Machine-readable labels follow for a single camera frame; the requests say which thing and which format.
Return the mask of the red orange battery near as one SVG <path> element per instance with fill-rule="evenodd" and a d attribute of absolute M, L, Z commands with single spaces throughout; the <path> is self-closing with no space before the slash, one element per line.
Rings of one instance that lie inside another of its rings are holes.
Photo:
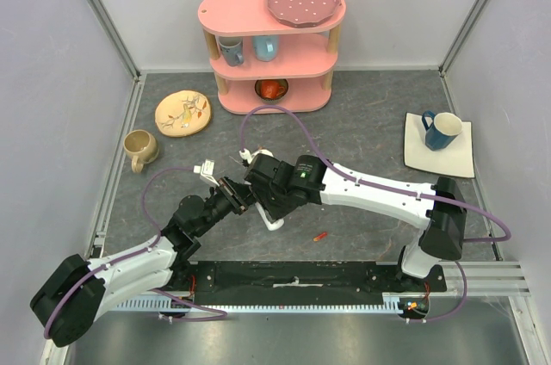
<path fill-rule="evenodd" d="M 318 242 L 321 239 L 327 237 L 327 235 L 328 235 L 327 232 L 322 232 L 322 233 L 320 233 L 319 235 L 317 235 L 316 237 L 313 238 L 313 242 Z"/>

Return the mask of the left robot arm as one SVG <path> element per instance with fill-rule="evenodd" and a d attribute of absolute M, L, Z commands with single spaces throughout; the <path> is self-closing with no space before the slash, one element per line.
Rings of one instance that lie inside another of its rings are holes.
<path fill-rule="evenodd" d="M 163 286 L 182 289 L 189 280 L 185 264 L 199 249 L 199 237 L 254 202 L 249 185 L 222 177 L 208 198 L 184 197 L 166 227 L 143 244 L 111 257 L 66 257 L 30 301 L 45 338 L 64 347 L 124 300 Z"/>

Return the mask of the dark bowl on shelf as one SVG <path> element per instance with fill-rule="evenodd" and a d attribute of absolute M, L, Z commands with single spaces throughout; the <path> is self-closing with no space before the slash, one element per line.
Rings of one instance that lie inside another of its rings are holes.
<path fill-rule="evenodd" d="M 254 90 L 264 103 L 277 104 L 288 93 L 288 81 L 286 79 L 257 80 Z"/>

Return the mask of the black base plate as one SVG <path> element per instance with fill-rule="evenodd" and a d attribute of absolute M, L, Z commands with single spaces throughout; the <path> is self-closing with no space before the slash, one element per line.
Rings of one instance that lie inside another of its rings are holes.
<path fill-rule="evenodd" d="M 175 270 L 157 288 L 172 295 L 193 288 L 201 306 L 337 305 L 381 303 L 384 293 L 443 293 L 447 284 L 440 265 L 418 279 L 395 263 L 203 261 Z"/>

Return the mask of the red mug in bowl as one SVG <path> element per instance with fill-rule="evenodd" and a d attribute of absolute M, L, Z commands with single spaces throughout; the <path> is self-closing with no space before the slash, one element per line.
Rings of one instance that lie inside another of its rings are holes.
<path fill-rule="evenodd" d="M 260 96 L 266 99 L 275 100 L 286 93 L 283 84 L 276 80 L 263 80 L 260 84 Z"/>

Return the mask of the light blue mug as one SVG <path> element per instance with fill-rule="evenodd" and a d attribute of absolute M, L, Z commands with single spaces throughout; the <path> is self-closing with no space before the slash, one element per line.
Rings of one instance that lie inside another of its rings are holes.
<path fill-rule="evenodd" d="M 257 35 L 252 37 L 252 45 L 258 60 L 263 62 L 272 61 L 278 53 L 278 35 Z"/>

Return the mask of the pink three-tier shelf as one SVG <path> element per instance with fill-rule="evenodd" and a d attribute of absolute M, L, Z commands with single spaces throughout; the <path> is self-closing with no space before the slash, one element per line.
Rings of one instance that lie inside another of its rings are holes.
<path fill-rule="evenodd" d="M 203 0 L 220 104 L 234 114 L 323 108 L 345 10 L 344 0 Z"/>

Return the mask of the pink dotted plate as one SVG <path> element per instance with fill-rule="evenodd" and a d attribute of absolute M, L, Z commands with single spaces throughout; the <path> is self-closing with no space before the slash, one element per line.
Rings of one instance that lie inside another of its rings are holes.
<path fill-rule="evenodd" d="M 342 6 L 342 0 L 266 0 L 268 12 L 292 28 L 313 28 L 325 23 Z"/>

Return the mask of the beige mug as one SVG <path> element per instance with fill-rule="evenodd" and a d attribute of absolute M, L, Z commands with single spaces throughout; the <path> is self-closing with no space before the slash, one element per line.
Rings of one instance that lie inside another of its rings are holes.
<path fill-rule="evenodd" d="M 124 151 L 131 160 L 131 170 L 139 174 L 147 164 L 155 161 L 159 145 L 155 137 L 143 129 L 130 132 L 123 141 Z"/>

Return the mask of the grey mug on shelf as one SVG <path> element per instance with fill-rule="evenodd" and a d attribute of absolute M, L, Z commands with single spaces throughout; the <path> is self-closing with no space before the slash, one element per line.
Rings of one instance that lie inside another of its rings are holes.
<path fill-rule="evenodd" d="M 229 66 L 240 66 L 244 63 L 242 37 L 220 36 L 218 38 L 218 43 L 223 58 Z"/>

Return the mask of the white remote control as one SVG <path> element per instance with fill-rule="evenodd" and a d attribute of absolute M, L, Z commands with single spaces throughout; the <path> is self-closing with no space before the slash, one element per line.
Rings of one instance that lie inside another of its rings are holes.
<path fill-rule="evenodd" d="M 263 223 L 267 227 L 267 229 L 271 232 L 276 231 L 280 229 L 284 225 L 284 219 L 278 219 L 278 220 L 272 220 L 269 215 L 266 213 L 265 209 L 260 203 L 256 203 L 255 207 L 257 211 L 259 212 Z"/>

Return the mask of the white square plate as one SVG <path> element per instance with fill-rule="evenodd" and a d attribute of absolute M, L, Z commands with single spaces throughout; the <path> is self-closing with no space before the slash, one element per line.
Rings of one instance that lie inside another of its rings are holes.
<path fill-rule="evenodd" d="M 474 178 L 472 123 L 463 121 L 461 133 L 444 149 L 432 151 L 425 143 L 422 116 L 407 112 L 404 131 L 406 167 L 442 176 Z"/>

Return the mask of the yellow floral plate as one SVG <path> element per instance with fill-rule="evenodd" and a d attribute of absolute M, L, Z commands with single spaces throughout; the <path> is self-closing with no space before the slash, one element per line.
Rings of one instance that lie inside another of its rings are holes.
<path fill-rule="evenodd" d="M 172 138 L 199 133 L 207 127 L 211 119 L 211 102 L 195 90 L 172 93 L 155 110 L 155 124 L 159 132 Z"/>

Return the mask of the dark blue mug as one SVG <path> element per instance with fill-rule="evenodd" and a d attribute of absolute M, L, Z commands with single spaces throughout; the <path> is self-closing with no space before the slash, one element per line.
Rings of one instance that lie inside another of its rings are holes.
<path fill-rule="evenodd" d="M 432 151 L 445 149 L 462 132 L 462 121 L 449 112 L 435 114 L 425 111 L 421 115 L 425 130 L 425 145 Z"/>

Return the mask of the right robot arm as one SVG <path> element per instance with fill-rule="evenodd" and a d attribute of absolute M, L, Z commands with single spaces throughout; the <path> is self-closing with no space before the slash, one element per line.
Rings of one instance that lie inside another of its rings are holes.
<path fill-rule="evenodd" d="M 240 153 L 245 181 L 266 227 L 275 231 L 285 217 L 306 204 L 354 207 L 416 227 L 419 233 L 400 253 L 396 284 L 407 291 L 421 285 L 442 261 L 461 260 L 467 211 L 456 182 L 441 176 L 434 184 L 406 183 L 370 176 L 311 155 L 295 164 L 268 150 Z"/>

